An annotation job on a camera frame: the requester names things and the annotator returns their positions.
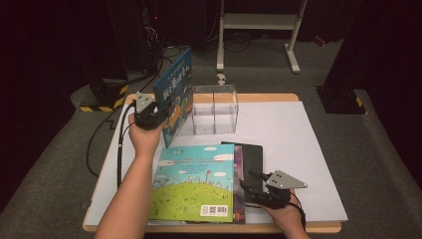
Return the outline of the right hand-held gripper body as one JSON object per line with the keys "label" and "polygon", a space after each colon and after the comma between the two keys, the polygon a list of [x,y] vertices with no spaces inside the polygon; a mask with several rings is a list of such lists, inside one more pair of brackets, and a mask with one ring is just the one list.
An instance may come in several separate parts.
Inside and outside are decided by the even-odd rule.
{"label": "right hand-held gripper body", "polygon": [[308,185],[291,175],[276,170],[271,173],[262,173],[261,179],[265,182],[267,191],[257,191],[253,199],[261,205],[272,209],[284,208],[291,200],[291,190],[307,188]]}

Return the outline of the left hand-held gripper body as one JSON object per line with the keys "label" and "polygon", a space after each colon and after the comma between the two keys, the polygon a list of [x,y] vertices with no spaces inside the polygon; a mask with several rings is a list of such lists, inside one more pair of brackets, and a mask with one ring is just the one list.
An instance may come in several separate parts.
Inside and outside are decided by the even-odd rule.
{"label": "left hand-held gripper body", "polygon": [[135,124],[142,129],[155,129],[166,119],[166,110],[160,110],[155,100],[143,93],[135,95]]}

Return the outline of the purple softcover book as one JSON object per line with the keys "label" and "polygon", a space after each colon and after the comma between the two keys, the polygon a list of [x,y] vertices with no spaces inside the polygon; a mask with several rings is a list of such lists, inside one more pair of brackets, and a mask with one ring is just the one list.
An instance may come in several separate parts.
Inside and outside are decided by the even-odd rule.
{"label": "purple softcover book", "polygon": [[240,185],[240,181],[243,179],[244,179],[243,151],[240,145],[236,145],[234,147],[234,180],[233,180],[233,185],[234,185],[233,222],[235,224],[246,223],[245,195],[244,195],[244,189]]}

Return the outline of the black hardcover book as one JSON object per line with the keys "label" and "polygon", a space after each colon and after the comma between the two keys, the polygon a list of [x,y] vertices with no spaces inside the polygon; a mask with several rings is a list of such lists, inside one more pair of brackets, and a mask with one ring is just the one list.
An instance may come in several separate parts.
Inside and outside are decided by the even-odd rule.
{"label": "black hardcover book", "polygon": [[[244,181],[249,185],[263,189],[262,180],[253,181],[250,179],[249,170],[252,169],[258,173],[263,172],[263,147],[256,144],[247,144],[241,142],[234,142],[234,146],[240,145],[243,151],[243,176]],[[245,206],[257,207],[258,204],[245,193]]]}

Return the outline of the dark blue picture book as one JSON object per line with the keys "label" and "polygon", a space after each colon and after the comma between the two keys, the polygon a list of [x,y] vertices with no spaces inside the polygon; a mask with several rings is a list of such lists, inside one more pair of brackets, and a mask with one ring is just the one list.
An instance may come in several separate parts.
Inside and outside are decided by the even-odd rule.
{"label": "dark blue picture book", "polygon": [[164,143],[170,146],[186,122],[193,107],[191,49],[187,48],[153,85],[159,109],[173,103],[172,113],[164,120]]}

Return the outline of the clear acrylic book rack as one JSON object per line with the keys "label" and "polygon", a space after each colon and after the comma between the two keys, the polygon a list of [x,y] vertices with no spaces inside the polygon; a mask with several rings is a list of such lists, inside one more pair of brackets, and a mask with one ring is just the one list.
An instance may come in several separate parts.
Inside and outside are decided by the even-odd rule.
{"label": "clear acrylic book rack", "polygon": [[234,85],[195,86],[192,112],[179,135],[234,133],[238,111]]}

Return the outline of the teal animal picture book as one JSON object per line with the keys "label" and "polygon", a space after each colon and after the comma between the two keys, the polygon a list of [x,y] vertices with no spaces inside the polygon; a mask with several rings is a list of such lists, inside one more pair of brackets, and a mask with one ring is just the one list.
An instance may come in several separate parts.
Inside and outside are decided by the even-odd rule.
{"label": "teal animal picture book", "polygon": [[231,222],[234,152],[233,144],[163,149],[152,182],[149,218]]}

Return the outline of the person's right hand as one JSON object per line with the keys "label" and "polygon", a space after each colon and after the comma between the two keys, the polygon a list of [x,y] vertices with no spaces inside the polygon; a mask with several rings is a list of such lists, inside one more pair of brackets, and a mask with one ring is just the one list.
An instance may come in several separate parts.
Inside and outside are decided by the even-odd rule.
{"label": "person's right hand", "polygon": [[283,233],[285,230],[290,231],[299,230],[300,228],[304,229],[301,222],[301,213],[298,209],[299,201],[296,199],[295,192],[293,190],[291,190],[290,202],[293,203],[293,205],[287,205],[286,207],[279,209],[262,206]]}

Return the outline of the person's left hand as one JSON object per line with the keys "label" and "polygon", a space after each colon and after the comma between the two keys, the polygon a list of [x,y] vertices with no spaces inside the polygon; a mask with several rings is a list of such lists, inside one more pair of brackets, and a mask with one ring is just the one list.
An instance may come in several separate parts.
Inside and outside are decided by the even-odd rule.
{"label": "person's left hand", "polygon": [[135,124],[134,114],[129,115],[128,123],[129,137],[134,147],[135,157],[152,159],[160,143],[160,134],[163,128],[163,123],[157,128],[146,130]]}

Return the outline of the black yellow striped stand base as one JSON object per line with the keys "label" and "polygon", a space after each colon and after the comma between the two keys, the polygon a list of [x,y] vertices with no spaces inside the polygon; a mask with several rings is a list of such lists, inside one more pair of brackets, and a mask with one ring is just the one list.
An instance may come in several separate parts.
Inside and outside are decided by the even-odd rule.
{"label": "black yellow striped stand base", "polygon": [[342,92],[337,89],[317,87],[316,92],[327,114],[367,114],[361,98],[354,91]]}
{"label": "black yellow striped stand base", "polygon": [[113,112],[122,103],[128,83],[118,79],[98,79],[89,84],[79,104],[82,112]]}

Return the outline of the dark equipment rack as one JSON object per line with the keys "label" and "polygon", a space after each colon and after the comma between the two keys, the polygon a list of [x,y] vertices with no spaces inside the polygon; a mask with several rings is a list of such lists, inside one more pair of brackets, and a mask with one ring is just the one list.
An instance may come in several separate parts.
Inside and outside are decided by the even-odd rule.
{"label": "dark equipment rack", "polygon": [[124,70],[130,78],[152,73],[162,47],[156,0],[106,0]]}

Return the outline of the wooden table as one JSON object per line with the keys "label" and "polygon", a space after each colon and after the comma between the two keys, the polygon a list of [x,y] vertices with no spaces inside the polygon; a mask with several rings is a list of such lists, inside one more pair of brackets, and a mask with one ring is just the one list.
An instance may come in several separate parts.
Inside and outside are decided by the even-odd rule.
{"label": "wooden table", "polygon": [[[239,94],[239,103],[266,103],[266,102],[300,102],[295,94]],[[126,118],[121,121],[128,125]],[[338,233],[341,222],[311,222],[307,224],[309,233]],[[181,222],[151,221],[147,226],[149,233],[211,233],[211,234],[276,234],[280,230],[272,223],[271,217],[259,208],[246,209],[246,224],[184,224]]]}

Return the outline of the white metal stand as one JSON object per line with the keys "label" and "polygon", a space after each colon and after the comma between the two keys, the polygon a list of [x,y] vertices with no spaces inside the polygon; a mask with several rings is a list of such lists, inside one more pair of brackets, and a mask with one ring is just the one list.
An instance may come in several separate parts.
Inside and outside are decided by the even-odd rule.
{"label": "white metal stand", "polygon": [[292,72],[301,72],[299,63],[294,53],[294,47],[299,34],[308,0],[301,0],[299,11],[295,14],[249,14],[226,13],[225,0],[220,0],[219,10],[219,36],[216,58],[216,70],[224,71],[224,31],[229,30],[277,30],[291,31],[291,38],[284,45]]}

